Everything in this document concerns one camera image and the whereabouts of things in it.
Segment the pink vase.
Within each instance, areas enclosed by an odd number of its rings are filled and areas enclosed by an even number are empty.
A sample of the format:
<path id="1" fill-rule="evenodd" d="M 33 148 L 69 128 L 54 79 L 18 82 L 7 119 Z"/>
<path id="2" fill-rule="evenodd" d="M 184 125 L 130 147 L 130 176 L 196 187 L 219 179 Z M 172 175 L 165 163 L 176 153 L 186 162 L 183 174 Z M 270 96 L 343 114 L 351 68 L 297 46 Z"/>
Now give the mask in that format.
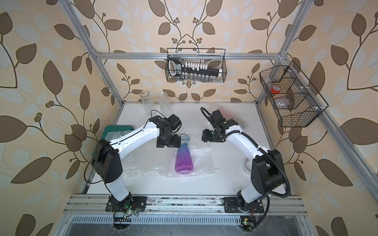
<path id="1" fill-rule="evenodd" d="M 222 114 L 222 116 L 226 119 L 226 120 L 235 120 L 236 121 L 236 115 L 230 111 L 229 109 L 226 109 L 224 107 L 221 107 L 220 109 L 220 112 Z"/>

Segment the clear ribbed glass vase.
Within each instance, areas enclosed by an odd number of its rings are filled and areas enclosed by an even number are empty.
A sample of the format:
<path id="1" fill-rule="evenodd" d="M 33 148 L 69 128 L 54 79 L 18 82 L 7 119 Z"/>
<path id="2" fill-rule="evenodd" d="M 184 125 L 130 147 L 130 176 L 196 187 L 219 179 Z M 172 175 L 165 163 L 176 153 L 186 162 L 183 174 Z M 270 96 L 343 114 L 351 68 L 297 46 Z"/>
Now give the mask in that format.
<path id="1" fill-rule="evenodd" d="M 158 94 L 158 100 L 160 105 L 160 112 L 165 115 L 166 117 L 169 117 L 173 114 L 171 105 L 169 102 L 169 97 L 166 92 L 161 92 Z"/>

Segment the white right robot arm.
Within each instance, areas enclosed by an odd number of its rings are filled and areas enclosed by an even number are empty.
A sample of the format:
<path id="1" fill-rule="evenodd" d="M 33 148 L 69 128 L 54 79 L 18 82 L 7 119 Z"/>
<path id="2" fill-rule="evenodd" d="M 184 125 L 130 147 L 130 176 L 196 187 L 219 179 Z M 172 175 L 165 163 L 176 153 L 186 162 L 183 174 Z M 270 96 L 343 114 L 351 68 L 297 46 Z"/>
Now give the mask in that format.
<path id="1" fill-rule="evenodd" d="M 282 155 L 276 149 L 268 150 L 261 146 L 243 130 L 218 134 L 216 129 L 205 129 L 201 139 L 204 142 L 214 143 L 231 141 L 251 161 L 251 183 L 239 191 L 240 204 L 250 204 L 270 195 L 280 198 L 290 195 L 291 186 L 284 171 Z"/>

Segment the clear bubble wrap sheet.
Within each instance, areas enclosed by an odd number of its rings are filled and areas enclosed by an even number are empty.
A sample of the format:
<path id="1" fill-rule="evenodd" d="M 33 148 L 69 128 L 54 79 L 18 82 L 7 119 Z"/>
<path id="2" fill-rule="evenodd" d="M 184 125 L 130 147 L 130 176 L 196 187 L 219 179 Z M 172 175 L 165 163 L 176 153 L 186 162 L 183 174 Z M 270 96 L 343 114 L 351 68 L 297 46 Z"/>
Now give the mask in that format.
<path id="1" fill-rule="evenodd" d="M 153 138 L 125 156 L 104 148 L 97 165 L 103 165 L 103 176 L 167 177 L 174 170 L 173 156 L 176 152 L 176 147 L 157 147 L 157 139 Z"/>

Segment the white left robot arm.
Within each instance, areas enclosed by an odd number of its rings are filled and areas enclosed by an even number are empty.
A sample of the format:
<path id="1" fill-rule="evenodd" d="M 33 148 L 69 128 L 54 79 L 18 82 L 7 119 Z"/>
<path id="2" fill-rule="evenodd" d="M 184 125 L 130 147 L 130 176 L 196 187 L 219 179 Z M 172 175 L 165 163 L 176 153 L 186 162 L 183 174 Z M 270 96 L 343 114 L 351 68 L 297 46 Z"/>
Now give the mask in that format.
<path id="1" fill-rule="evenodd" d="M 120 138 L 98 141 L 90 164 L 117 202 L 132 201 L 132 195 L 121 177 L 123 173 L 121 160 L 152 139 L 156 140 L 158 148 L 179 148 L 181 137 L 176 132 L 181 126 L 182 122 L 176 115 L 168 118 L 155 116 L 149 118 L 144 126 Z"/>

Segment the purple vase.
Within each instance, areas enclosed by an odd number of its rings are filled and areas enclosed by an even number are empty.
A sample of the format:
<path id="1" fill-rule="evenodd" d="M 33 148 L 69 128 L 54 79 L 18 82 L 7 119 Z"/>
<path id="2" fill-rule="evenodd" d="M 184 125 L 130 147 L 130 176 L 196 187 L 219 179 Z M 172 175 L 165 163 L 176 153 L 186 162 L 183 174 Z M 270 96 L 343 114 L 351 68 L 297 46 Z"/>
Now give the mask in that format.
<path id="1" fill-rule="evenodd" d="M 188 174 L 193 171 L 194 165 L 189 149 L 190 136 L 181 135 L 181 145 L 177 150 L 175 171 L 180 175 Z"/>

